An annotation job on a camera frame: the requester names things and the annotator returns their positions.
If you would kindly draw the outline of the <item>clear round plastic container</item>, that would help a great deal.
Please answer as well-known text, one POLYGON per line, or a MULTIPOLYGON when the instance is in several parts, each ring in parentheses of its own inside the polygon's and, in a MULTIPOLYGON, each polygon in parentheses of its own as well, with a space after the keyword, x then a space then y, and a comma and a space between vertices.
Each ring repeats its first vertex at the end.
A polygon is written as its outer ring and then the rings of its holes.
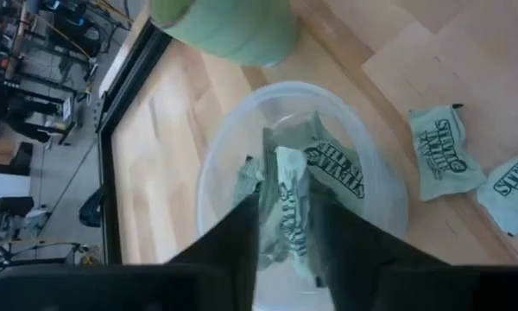
MULTIPOLYGON (((237 171, 247 156, 262 158, 262 130, 297 124, 311 112, 359 157, 364 207, 358 214, 402 238, 407 230, 407 190, 385 162, 359 116, 339 97, 319 86, 286 81, 252 92, 221 125, 199 174, 196 195, 200 234, 213 228, 233 206, 237 171)), ((300 278, 288 259, 259 269, 254 311, 333 311, 329 290, 300 278)))

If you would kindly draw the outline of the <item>dark blue bag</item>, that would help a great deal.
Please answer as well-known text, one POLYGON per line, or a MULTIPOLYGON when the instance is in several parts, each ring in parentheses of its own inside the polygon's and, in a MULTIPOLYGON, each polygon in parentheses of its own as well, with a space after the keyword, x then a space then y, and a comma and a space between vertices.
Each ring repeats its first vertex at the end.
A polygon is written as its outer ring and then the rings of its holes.
POLYGON ((79 223, 92 228, 101 226, 101 206, 104 202, 104 192, 99 187, 79 209, 79 223))

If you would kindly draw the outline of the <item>green white Stevia packet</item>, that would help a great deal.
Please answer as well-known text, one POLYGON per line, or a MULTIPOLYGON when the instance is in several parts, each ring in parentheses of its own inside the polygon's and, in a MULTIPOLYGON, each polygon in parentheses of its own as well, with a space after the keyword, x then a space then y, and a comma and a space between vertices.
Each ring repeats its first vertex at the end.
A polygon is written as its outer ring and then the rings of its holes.
POLYGON ((481 166, 464 149, 462 107, 456 103, 408 112, 423 201, 467 193, 486 182, 481 166))
POLYGON ((503 232, 518 234, 518 156, 490 173, 477 189, 477 201, 503 232))
POLYGON ((310 175, 331 188, 346 209, 359 214, 364 207, 363 173, 357 152, 342 145, 323 125, 315 111, 294 125, 281 129, 262 130, 264 189, 261 191, 260 210, 268 212, 280 196, 277 186, 277 168, 282 161, 275 156, 279 146, 297 149, 306 156, 310 175))
POLYGON ((265 181, 265 164, 262 158, 247 156, 243 166, 237 171, 233 206, 238 206, 251 194, 258 194, 262 204, 262 184, 265 181))
POLYGON ((316 245, 309 236, 309 190, 305 154, 299 149, 275 149, 276 190, 262 209, 259 269, 290 260, 297 275, 314 287, 325 286, 316 245))

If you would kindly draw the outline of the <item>black office chair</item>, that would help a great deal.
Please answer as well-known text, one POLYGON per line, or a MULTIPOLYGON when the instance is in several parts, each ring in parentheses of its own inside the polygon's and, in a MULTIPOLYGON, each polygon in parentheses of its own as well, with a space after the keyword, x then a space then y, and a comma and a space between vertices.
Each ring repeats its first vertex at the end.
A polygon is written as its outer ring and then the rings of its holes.
POLYGON ((4 215, 24 218, 31 211, 34 204, 35 202, 30 196, 0 198, 0 225, 4 215))

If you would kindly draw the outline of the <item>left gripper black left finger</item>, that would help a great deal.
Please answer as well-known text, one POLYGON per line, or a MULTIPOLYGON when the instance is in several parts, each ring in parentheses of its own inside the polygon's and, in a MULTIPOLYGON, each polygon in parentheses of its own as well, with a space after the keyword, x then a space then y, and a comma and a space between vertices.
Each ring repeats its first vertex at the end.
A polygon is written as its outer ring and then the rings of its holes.
POLYGON ((234 311, 252 311, 259 251, 259 195, 250 194, 170 263, 221 269, 230 279, 234 311))

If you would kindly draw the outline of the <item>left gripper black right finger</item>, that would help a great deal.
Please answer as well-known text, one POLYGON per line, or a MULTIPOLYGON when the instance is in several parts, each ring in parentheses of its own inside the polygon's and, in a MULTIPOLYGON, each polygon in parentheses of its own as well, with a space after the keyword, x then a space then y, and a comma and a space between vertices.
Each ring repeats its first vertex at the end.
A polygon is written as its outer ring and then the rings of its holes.
POLYGON ((331 190, 310 193, 310 228, 335 311, 421 311, 422 274, 448 263, 347 210, 331 190))

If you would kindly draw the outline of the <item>brown cardboard box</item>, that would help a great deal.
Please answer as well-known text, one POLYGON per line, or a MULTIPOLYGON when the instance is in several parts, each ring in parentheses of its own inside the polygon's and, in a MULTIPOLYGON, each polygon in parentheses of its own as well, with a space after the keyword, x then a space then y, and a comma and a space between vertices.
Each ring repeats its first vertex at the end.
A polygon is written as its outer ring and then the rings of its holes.
POLYGON ((34 146, 0 139, 0 174, 30 176, 34 146))

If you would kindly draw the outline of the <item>black aluminium table frame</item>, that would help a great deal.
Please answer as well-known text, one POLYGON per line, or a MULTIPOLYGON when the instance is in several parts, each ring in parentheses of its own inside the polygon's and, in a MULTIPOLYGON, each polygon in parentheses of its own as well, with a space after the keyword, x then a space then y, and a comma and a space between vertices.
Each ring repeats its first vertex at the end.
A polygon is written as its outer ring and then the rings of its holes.
POLYGON ((112 135, 171 40, 170 35, 163 33, 147 20, 103 95, 103 107, 98 117, 96 133, 98 134, 100 182, 104 194, 102 232, 104 261, 107 264, 123 262, 112 135))

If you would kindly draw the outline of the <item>black shelf stand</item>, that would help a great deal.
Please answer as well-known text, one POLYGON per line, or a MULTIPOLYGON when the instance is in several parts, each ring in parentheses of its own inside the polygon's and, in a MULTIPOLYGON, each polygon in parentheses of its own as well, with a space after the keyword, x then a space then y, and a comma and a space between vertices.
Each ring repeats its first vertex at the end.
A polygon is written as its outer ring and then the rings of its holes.
POLYGON ((39 94, 10 87, 7 80, 0 73, 0 122, 7 124, 14 132, 40 143, 51 143, 52 138, 58 136, 63 143, 73 128, 70 123, 64 130, 53 126, 37 125, 28 122, 32 113, 40 113, 49 117, 64 117, 64 107, 72 107, 67 101, 61 104, 53 100, 48 102, 34 101, 29 97, 38 97, 39 94))

